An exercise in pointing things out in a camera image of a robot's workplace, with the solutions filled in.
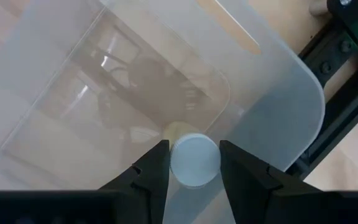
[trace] clear plastic bin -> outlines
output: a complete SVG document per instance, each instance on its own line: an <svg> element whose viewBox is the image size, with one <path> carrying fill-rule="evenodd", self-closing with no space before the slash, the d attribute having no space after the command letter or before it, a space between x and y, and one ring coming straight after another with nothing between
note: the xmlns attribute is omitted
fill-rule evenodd
<svg viewBox="0 0 358 224"><path fill-rule="evenodd" d="M285 170L323 114L317 79L244 1L36 0L0 51L0 189L97 189L175 122ZM164 220L233 221L221 177L171 178Z"/></svg>

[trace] plastic lid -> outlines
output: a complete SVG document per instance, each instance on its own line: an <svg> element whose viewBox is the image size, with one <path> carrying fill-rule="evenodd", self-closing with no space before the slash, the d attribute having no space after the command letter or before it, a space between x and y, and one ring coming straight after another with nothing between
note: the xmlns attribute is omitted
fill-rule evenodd
<svg viewBox="0 0 358 224"><path fill-rule="evenodd" d="M219 173L221 153L209 137L203 134L182 136L171 151L171 170L187 187L201 187Z"/></svg>

